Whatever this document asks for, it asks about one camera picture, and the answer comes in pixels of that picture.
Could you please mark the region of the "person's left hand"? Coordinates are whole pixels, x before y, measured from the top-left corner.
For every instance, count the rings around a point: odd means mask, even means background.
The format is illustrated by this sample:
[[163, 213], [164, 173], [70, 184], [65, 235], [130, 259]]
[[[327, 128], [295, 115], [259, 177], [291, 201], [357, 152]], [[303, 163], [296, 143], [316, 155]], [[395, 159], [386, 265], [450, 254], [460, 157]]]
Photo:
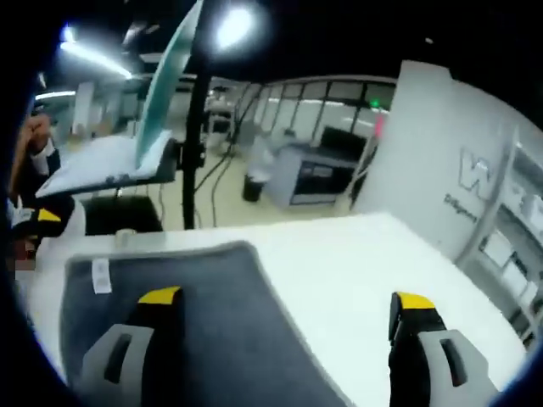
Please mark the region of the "person's left hand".
[[23, 125], [26, 147], [32, 154], [40, 153], [51, 136], [50, 119], [46, 114], [30, 115]]

